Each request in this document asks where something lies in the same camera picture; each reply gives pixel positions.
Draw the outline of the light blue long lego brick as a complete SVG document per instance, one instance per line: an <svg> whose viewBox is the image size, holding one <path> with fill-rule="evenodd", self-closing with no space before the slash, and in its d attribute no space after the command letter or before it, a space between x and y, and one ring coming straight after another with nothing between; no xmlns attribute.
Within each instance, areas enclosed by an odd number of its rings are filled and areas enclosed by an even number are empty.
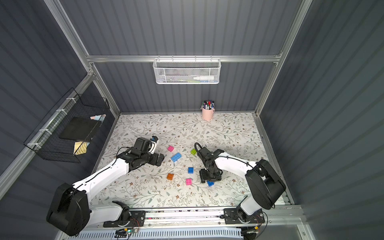
<svg viewBox="0 0 384 240"><path fill-rule="evenodd" d="M171 157L171 161L175 163L175 162L178 161L181 157L182 157L182 155L181 155L180 153L176 153L176 154L174 154L174 155Z"/></svg>

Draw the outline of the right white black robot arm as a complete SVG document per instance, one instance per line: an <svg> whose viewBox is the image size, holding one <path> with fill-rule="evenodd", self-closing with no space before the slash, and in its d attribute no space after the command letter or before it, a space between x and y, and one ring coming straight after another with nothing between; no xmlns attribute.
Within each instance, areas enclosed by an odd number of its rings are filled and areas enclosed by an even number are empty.
<svg viewBox="0 0 384 240"><path fill-rule="evenodd" d="M251 193L237 206L237 219L242 223L250 222L261 209L275 207L286 191L284 181L267 160L248 162L220 149L212 152L199 143L194 148L204 165L199 172L202 183L221 181L224 171L246 180Z"/></svg>

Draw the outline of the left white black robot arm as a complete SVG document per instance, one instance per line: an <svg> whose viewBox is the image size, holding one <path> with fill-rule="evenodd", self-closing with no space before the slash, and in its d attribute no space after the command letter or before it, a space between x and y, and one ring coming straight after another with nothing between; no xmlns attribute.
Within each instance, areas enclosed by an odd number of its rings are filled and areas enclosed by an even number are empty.
<svg viewBox="0 0 384 240"><path fill-rule="evenodd" d="M112 227L136 224L130 208L120 202L91 206L92 199L118 178L146 165L160 166L163 154L155 152L159 138L137 138L133 147L117 152L107 166L74 184L60 185L54 194L46 221L68 236L79 234L85 227L107 223Z"/></svg>

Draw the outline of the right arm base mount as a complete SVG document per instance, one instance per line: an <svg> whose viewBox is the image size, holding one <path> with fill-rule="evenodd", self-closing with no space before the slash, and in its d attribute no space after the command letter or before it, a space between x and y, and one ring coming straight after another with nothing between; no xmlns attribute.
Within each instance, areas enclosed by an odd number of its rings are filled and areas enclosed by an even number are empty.
<svg viewBox="0 0 384 240"><path fill-rule="evenodd" d="M259 226L266 222L265 215L262 210L257 210L252 215L247 215L240 208L226 208L224 209L224 213L220 215L219 218L224 220L227 225L253 224Z"/></svg>

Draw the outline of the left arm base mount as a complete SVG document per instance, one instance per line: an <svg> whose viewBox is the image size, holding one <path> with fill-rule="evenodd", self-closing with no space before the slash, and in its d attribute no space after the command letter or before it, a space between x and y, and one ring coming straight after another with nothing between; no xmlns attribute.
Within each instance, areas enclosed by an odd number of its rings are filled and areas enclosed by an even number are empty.
<svg viewBox="0 0 384 240"><path fill-rule="evenodd" d="M106 221L104 228L134 228L142 227L145 222L146 211L123 211L115 221Z"/></svg>

